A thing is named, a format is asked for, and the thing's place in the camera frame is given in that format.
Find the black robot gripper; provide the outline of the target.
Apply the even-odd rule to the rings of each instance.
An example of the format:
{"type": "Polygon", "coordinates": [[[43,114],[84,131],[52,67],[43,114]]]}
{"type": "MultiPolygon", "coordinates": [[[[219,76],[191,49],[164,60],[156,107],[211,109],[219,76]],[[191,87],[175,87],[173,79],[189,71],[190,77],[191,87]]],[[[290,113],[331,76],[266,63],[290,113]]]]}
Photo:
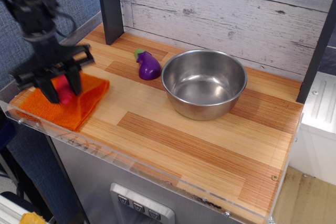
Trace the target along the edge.
{"type": "Polygon", "coordinates": [[[34,53],[24,63],[10,72],[19,88],[39,88],[50,103],[60,103],[52,79],[65,75],[72,92],[82,92],[80,71],[94,63],[88,44],[79,46],[61,45],[55,37],[32,43],[34,53]]]}

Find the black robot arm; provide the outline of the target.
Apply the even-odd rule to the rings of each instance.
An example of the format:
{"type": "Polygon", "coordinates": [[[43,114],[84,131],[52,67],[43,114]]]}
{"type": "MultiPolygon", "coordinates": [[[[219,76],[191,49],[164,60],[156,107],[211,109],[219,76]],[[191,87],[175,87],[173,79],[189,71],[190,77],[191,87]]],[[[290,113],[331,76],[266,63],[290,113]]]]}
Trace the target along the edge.
{"type": "Polygon", "coordinates": [[[71,91],[82,92],[80,71],[94,62],[89,45],[64,46],[57,38],[54,18],[57,0],[2,0],[19,23],[22,38],[32,45],[31,57],[10,72],[20,89],[39,88],[51,103],[59,103],[59,94],[52,79],[64,75],[71,91]]]}

